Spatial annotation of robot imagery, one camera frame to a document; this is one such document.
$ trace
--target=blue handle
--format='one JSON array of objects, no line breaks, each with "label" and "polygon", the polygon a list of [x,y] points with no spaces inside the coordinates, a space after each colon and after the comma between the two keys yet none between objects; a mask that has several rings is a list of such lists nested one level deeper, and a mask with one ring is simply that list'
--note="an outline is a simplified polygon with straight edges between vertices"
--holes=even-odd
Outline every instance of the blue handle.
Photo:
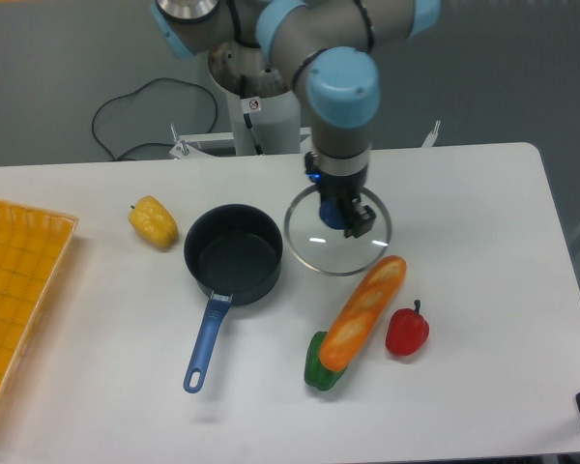
[{"label": "blue handle", "polygon": [[[230,306],[230,297],[216,295],[215,293],[206,305],[200,332],[197,334],[193,353],[191,353],[191,360],[187,368],[187,375],[183,383],[186,392],[198,393],[202,389],[206,370],[213,355],[213,348],[215,348],[215,340],[217,340],[219,327],[221,327],[221,321],[228,313]],[[194,379],[193,376],[196,374],[199,374],[199,377]]]}]

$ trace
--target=cable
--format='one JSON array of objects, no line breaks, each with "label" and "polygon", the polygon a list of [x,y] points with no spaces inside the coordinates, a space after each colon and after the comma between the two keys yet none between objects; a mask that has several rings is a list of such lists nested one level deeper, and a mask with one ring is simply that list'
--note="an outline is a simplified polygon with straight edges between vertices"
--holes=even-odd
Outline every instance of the cable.
[{"label": "cable", "polygon": [[209,126],[208,130],[206,131],[206,133],[211,133],[211,131],[215,127],[215,124],[217,123],[217,118],[218,118],[218,105],[217,105],[217,100],[215,99],[215,96],[213,95],[213,93],[210,90],[208,90],[206,87],[203,87],[203,86],[201,86],[199,84],[194,84],[193,82],[186,82],[184,80],[174,79],[172,77],[159,77],[157,79],[153,79],[150,82],[142,85],[139,89],[131,92],[130,94],[121,95],[120,97],[115,97],[115,98],[113,98],[111,100],[106,101],[104,104],[102,104],[99,107],[99,109],[95,113],[95,116],[93,116],[93,122],[92,122],[92,125],[91,125],[93,138],[97,141],[97,143],[99,143],[99,145],[101,145],[101,147],[105,150],[105,152],[111,157],[111,160],[112,161],[135,161],[135,159],[133,159],[133,158],[127,158],[127,155],[130,154],[130,153],[133,153],[136,150],[139,150],[140,148],[144,148],[144,147],[173,147],[174,146],[174,144],[172,144],[172,143],[147,142],[147,143],[142,143],[140,145],[136,145],[136,146],[134,146],[132,148],[129,148],[125,153],[123,153],[122,155],[119,155],[118,157],[116,157],[111,152],[111,150],[109,148],[107,148],[105,146],[105,144],[99,140],[99,138],[97,137],[97,133],[95,132],[95,122],[97,121],[97,117],[99,116],[99,113],[101,113],[101,111],[106,106],[108,106],[112,102],[116,102],[117,100],[126,99],[128,97],[134,97],[137,94],[139,94],[142,90],[146,89],[147,87],[150,87],[151,85],[153,85],[153,84],[155,84],[157,82],[173,82],[173,83],[176,83],[176,84],[187,85],[188,87],[195,87],[196,89],[199,89],[199,90],[201,90],[203,92],[206,92],[206,94],[208,94],[208,96],[211,97],[211,100],[213,100],[213,105],[214,105],[214,108],[215,108],[215,116],[213,117],[213,122]]}]

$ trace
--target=orange basket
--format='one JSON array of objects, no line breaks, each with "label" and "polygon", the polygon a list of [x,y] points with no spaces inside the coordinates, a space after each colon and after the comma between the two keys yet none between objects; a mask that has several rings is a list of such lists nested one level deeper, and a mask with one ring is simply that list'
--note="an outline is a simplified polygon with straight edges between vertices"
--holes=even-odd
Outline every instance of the orange basket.
[{"label": "orange basket", "polygon": [[77,217],[0,200],[0,394],[76,225]]}]

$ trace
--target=handle hole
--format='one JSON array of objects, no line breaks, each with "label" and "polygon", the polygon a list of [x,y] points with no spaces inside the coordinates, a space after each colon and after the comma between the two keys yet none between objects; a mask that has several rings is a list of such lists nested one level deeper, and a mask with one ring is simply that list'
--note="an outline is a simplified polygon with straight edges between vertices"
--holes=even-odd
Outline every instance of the handle hole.
[{"label": "handle hole", "polygon": [[191,372],[191,376],[189,377],[189,386],[194,389],[197,387],[197,383],[200,380],[200,369],[195,369]]}]

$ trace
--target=gray floor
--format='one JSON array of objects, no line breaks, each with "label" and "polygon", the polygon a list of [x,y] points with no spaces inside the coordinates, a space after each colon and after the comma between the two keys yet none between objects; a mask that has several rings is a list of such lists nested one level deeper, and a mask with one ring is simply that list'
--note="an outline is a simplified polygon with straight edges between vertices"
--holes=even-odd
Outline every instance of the gray floor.
[{"label": "gray floor", "polygon": [[[90,134],[95,111],[162,76],[212,90],[215,131],[229,131],[205,57],[175,60],[148,2],[0,5],[0,165],[108,160]],[[419,146],[437,119],[443,145],[531,142],[570,234],[580,220],[580,1],[443,0],[435,28],[374,58],[383,87],[375,148]],[[108,107],[99,136],[118,154],[170,142],[170,122],[200,133],[212,117],[202,93],[162,84]],[[580,253],[574,265],[580,282]]]}]

